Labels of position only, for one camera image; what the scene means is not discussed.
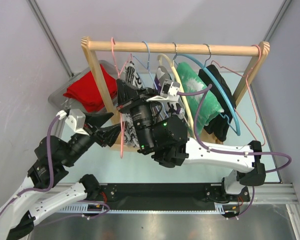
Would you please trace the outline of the black white print trousers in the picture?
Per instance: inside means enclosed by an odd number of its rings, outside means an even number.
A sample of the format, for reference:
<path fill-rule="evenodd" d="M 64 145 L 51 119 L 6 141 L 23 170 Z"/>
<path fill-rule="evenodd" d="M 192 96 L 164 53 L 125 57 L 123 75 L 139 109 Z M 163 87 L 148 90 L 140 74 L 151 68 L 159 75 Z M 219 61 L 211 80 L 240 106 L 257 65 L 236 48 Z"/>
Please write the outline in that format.
<path fill-rule="evenodd" d="M 125 67 L 125 81 L 138 89 L 143 87 L 142 80 L 136 70 L 135 64 L 132 61 L 130 61 Z M 136 130 L 133 125 L 131 115 L 129 113 L 125 113 L 122 116 L 124 123 L 123 142 L 128 147 L 136 148 L 139 146 L 139 142 L 136 137 Z"/>

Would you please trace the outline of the light blue wire hanger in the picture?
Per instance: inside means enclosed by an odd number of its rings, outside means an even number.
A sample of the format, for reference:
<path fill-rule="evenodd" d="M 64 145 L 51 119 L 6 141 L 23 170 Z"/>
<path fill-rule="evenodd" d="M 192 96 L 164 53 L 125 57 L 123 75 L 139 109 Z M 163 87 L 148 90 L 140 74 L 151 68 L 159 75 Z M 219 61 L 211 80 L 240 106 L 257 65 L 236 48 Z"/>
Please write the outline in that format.
<path fill-rule="evenodd" d="M 135 55 L 133 54 L 132 57 L 137 60 L 137 62 L 144 68 L 147 70 L 149 76 L 150 76 L 150 79 L 153 83 L 153 86 L 155 87 L 155 89 L 160 93 L 160 89 L 158 89 L 158 87 L 161 87 L 161 85 L 159 83 L 156 83 L 155 81 L 155 78 L 153 77 L 151 71 L 150 71 L 150 58 L 151 58 L 151 51 L 150 51 L 150 48 L 149 48 L 149 45 L 146 41 L 142 41 L 143 44 L 145 44 L 146 48 L 147 48 L 147 62 L 146 64 L 143 64 L 143 62 Z M 166 113 L 165 111 L 165 106 L 163 104 L 161 104 L 162 106 L 162 110 L 163 110 L 163 113 L 159 113 L 159 116 L 164 120 L 165 118 L 168 117 L 168 114 Z"/>

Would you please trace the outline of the red trousers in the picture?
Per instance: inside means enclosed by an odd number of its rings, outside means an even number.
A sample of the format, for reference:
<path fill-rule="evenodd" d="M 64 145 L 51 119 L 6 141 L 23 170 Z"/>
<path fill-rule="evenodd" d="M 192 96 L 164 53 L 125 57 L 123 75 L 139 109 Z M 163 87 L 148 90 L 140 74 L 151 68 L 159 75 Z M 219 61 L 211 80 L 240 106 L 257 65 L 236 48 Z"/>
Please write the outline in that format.
<path fill-rule="evenodd" d="M 100 68 L 110 97 L 114 99 L 117 96 L 116 80 L 107 73 L 102 64 Z M 63 96 L 80 102 L 88 113 L 98 112 L 105 106 L 91 71 L 71 84 Z"/>

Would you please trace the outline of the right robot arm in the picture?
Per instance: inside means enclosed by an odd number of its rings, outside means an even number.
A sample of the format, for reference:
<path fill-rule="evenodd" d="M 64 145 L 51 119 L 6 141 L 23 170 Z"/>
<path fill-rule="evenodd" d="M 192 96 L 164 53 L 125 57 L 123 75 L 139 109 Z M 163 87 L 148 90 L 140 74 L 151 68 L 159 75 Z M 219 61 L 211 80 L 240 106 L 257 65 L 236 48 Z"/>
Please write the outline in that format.
<path fill-rule="evenodd" d="M 221 196 L 232 201 L 245 186 L 264 184 L 265 165 L 260 161 L 261 144 L 251 141 L 242 147 L 203 142 L 199 137 L 188 136 L 188 128 L 177 115 L 159 120 L 153 108 L 162 102 L 176 102 L 180 84 L 165 80 L 161 91 L 137 88 L 117 79 L 118 106 L 122 114 L 129 114 L 139 144 L 138 152 L 151 157 L 161 166 L 173 168 L 183 164 L 207 164 L 230 168 L 232 171 L 222 181 Z"/>

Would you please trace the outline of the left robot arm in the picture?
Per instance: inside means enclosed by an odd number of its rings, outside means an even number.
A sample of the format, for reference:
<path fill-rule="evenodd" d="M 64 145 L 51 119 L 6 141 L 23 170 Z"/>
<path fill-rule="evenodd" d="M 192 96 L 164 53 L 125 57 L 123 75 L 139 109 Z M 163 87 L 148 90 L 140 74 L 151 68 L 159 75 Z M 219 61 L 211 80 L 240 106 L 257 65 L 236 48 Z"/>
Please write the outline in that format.
<path fill-rule="evenodd" d="M 103 125 L 112 112 L 83 113 L 79 109 L 61 110 L 50 123 L 46 137 L 34 150 L 35 163 L 22 184 L 0 207 L 0 240 L 20 240 L 36 225 L 63 207 L 75 202 L 96 202 L 106 195 L 93 174 L 85 174 L 74 185 L 52 197 L 43 196 L 69 173 L 66 169 L 93 144 L 111 147 L 121 128 L 119 124 Z"/>

